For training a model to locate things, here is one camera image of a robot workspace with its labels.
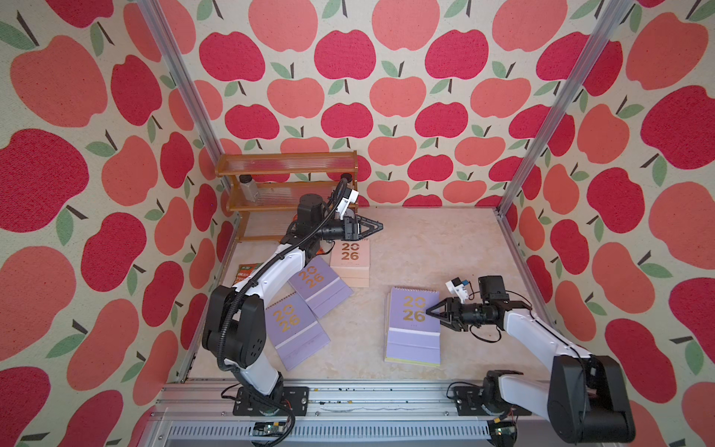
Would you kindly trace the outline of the purple calendar back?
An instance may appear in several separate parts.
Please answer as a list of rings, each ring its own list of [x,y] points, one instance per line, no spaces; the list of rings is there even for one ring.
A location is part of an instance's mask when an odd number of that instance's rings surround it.
[[[439,292],[393,287],[385,301],[385,358],[441,363],[441,324],[426,314]]]

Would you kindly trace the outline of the yellow-green calendar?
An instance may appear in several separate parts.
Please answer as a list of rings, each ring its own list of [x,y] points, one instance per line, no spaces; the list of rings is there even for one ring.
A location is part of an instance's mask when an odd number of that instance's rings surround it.
[[[385,358],[385,362],[408,364],[408,365],[415,365],[415,366],[422,366],[422,367],[429,367],[429,368],[441,367],[441,364],[439,362],[432,363],[432,362],[422,362],[422,361],[409,361],[408,359]]]

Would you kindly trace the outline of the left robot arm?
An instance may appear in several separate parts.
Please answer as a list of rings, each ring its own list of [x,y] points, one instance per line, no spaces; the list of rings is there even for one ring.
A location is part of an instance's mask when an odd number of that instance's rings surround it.
[[[218,368],[231,372],[246,389],[270,396],[282,377],[263,354],[266,344],[266,304],[288,280],[316,257],[326,240],[359,241],[383,225],[354,214],[349,206],[359,192],[340,183],[330,198],[307,194],[300,198],[291,223],[272,257],[231,287],[210,295],[201,345],[216,357]]]

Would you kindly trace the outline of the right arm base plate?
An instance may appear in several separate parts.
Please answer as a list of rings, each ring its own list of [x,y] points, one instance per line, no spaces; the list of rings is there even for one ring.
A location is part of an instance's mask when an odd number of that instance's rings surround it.
[[[529,416],[532,413],[517,405],[495,398],[491,392],[478,386],[456,386],[448,391],[448,397],[454,402],[460,416]]]

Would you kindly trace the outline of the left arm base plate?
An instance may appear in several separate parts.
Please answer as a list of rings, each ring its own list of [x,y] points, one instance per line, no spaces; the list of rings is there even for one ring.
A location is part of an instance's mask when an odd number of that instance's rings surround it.
[[[309,399],[308,387],[278,387],[266,396],[253,387],[241,387],[235,398],[234,416],[305,416]]]

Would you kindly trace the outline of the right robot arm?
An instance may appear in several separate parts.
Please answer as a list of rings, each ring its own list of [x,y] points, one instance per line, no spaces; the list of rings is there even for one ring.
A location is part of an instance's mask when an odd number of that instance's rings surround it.
[[[491,370],[479,386],[463,384],[447,396],[459,410],[480,406],[491,415],[490,443],[511,446],[518,439],[517,411],[549,421],[565,443],[631,443],[636,425],[621,365],[597,356],[560,335],[534,314],[530,302],[506,289],[500,276],[447,282],[451,296],[426,314],[455,332],[493,326],[528,348],[549,370],[547,382],[522,372]]]

